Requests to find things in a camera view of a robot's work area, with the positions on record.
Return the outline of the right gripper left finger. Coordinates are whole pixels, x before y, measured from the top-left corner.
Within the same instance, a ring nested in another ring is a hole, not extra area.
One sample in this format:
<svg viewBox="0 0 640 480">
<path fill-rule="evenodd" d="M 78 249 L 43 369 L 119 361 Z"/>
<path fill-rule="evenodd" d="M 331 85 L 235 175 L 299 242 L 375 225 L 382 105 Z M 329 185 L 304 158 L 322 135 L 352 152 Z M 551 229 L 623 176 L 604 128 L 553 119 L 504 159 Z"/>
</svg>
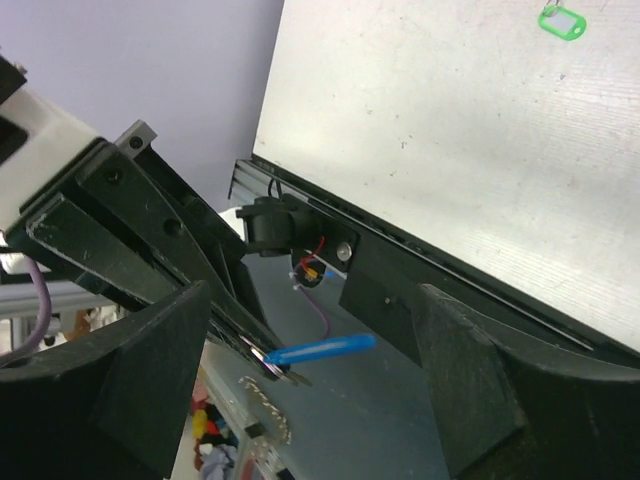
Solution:
<svg viewBox="0 0 640 480">
<path fill-rule="evenodd" d="M 2 369 L 2 478 L 170 477 L 209 307 L 197 282 Z"/>
</svg>

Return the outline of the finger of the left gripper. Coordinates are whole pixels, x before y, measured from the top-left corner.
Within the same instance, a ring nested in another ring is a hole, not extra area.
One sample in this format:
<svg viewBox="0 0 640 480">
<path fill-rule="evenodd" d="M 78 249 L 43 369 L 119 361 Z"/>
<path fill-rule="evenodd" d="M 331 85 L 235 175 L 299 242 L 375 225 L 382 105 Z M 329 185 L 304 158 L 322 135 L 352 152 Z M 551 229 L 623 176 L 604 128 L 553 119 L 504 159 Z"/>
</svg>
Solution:
<svg viewBox="0 0 640 480">
<path fill-rule="evenodd" d="M 108 145 L 78 171 L 77 185 L 107 238 L 143 263 L 136 281 L 109 275 L 117 289 L 151 301 L 163 288 L 202 281 L 214 338 L 251 360 L 281 347 L 243 263 L 244 242 L 152 148 L 129 158 Z"/>
<path fill-rule="evenodd" d="M 210 335 L 247 360 L 260 349 L 260 322 L 238 300 L 219 242 L 200 246 L 184 219 L 168 205 L 117 207 L 124 219 L 100 209 L 92 215 L 62 194 L 25 224 L 30 241 L 57 260 L 139 304 L 152 304 L 184 286 L 202 281 L 211 292 Z"/>
</svg>

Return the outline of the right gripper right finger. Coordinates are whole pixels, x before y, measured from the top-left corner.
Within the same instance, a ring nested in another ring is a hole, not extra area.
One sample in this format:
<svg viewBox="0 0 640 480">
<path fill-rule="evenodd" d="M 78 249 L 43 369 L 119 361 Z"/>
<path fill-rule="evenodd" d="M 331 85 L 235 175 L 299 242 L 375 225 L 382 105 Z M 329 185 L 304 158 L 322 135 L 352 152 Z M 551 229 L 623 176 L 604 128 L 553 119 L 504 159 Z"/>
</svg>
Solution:
<svg viewBox="0 0 640 480">
<path fill-rule="evenodd" d="M 548 343 L 439 289 L 412 321 L 454 479 L 635 479 L 639 370 Z"/>
</svg>

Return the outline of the blue key tag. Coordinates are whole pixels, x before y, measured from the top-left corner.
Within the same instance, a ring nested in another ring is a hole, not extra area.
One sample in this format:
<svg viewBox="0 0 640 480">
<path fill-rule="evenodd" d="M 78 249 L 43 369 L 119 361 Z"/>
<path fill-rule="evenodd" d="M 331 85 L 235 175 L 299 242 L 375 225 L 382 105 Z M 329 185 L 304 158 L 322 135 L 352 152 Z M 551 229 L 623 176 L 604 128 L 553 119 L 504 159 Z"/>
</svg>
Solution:
<svg viewBox="0 0 640 480">
<path fill-rule="evenodd" d="M 372 334 L 332 337 L 326 340 L 274 350 L 264 356 L 270 365 L 291 365 L 370 350 L 377 345 Z"/>
</svg>

